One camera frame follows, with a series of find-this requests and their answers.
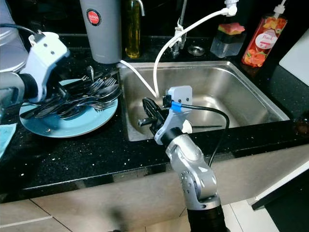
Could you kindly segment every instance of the white cable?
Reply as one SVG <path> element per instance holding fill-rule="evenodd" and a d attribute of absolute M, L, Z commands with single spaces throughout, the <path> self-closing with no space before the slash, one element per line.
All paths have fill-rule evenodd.
<path fill-rule="evenodd" d="M 228 13 L 228 8 L 223 8 L 220 11 L 216 11 L 212 14 L 209 14 L 208 16 L 200 19 L 199 21 L 195 22 L 194 24 L 188 26 L 185 30 L 183 30 L 182 32 L 180 32 L 179 34 L 175 35 L 173 38 L 171 38 L 161 49 L 161 51 L 159 52 L 157 58 L 155 59 L 155 64 L 154 64 L 154 90 L 155 90 L 155 97 L 158 98 L 160 96 L 159 93 L 159 88 L 158 88 L 158 82 L 157 82 L 157 76 L 156 76 L 156 71 L 158 68 L 158 64 L 159 61 L 161 59 L 161 56 L 163 55 L 163 53 L 165 52 L 165 50 L 169 47 L 170 44 L 172 44 L 173 42 L 175 42 L 179 37 L 183 36 L 184 34 L 186 34 L 188 31 L 192 30 L 193 28 L 197 27 L 198 25 L 200 25 L 201 23 L 207 21 L 210 18 L 213 18 L 217 15 L 225 15 Z"/>
<path fill-rule="evenodd" d="M 141 74 L 132 65 L 130 65 L 128 62 L 125 62 L 124 60 L 120 60 L 120 63 L 126 65 L 129 69 L 131 69 L 139 77 L 139 79 L 144 83 L 147 89 L 149 89 L 152 95 L 154 95 L 154 97 L 156 98 L 155 91 L 150 87 L 150 85 L 145 81 L 145 79 L 141 76 Z"/>

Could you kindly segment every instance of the orange soap bottle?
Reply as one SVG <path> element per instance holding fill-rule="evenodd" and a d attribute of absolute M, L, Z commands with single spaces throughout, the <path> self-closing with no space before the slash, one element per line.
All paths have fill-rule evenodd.
<path fill-rule="evenodd" d="M 261 67 L 275 45 L 287 20 L 281 15 L 284 3 L 275 7 L 273 14 L 264 15 L 252 37 L 241 62 L 253 67 Z"/>

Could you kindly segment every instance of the bottle label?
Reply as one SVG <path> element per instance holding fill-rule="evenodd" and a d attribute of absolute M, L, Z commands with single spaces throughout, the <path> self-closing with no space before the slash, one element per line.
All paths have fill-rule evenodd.
<path fill-rule="evenodd" d="M 87 18 L 93 26 L 98 26 L 101 23 L 101 16 L 96 10 L 88 9 Z"/>
<path fill-rule="evenodd" d="M 277 36 L 274 30 L 265 31 L 262 34 L 259 34 L 255 39 L 255 44 L 258 48 L 261 49 L 270 49 L 275 45 L 277 41 Z"/>

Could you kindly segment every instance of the sink basin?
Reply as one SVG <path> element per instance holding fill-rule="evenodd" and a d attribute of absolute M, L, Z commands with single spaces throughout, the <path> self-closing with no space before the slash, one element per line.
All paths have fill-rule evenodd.
<path fill-rule="evenodd" d="M 132 63 L 150 86 L 153 86 L 153 63 Z M 228 61 L 160 63 L 158 72 L 160 95 L 173 86 L 190 85 L 193 105 L 212 107 L 225 112 L 230 128 L 289 120 L 265 94 Z M 147 117 L 142 98 L 155 100 L 149 90 L 129 68 L 120 68 L 123 91 L 123 113 L 127 139 L 139 141 L 153 138 L 149 126 L 139 127 L 138 119 Z M 162 107 L 162 97 L 155 102 Z M 223 129 L 222 116 L 193 110 L 189 121 L 194 132 Z"/>

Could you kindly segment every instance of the speckled black countertop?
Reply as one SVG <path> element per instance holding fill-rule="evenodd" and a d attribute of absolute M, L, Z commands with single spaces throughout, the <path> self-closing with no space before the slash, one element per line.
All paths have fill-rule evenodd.
<path fill-rule="evenodd" d="M 95 71 L 108 71 L 113 67 L 93 61 L 86 37 L 79 37 L 74 37 L 74 40 L 69 36 L 62 37 L 71 50 L 66 77 L 81 77 L 88 65 L 92 65 Z M 167 40 L 163 37 L 143 38 L 143 55 L 136 60 L 124 60 L 154 62 Z M 161 61 L 229 60 L 291 119 L 229 129 L 215 162 L 308 143 L 309 136 L 298 133 L 295 125 L 309 109 L 309 87 L 279 66 L 280 59 L 276 56 L 270 55 L 262 68 L 254 69 L 240 62 L 244 48 L 236 57 L 219 59 L 209 52 L 211 42 L 212 39 L 188 39 L 187 45 L 200 45 L 206 54 L 193 57 L 184 49 L 176 60 L 172 60 L 167 52 Z M 111 120 L 101 128 L 67 139 L 31 133 L 21 125 L 18 111 L 18 106 L 11 107 L 2 120 L 2 124 L 18 124 L 0 159 L 0 203 L 136 178 L 169 168 L 165 148 L 154 140 L 129 142 L 125 139 L 119 106 Z M 190 136 L 209 157 L 221 133 L 215 130 Z"/>

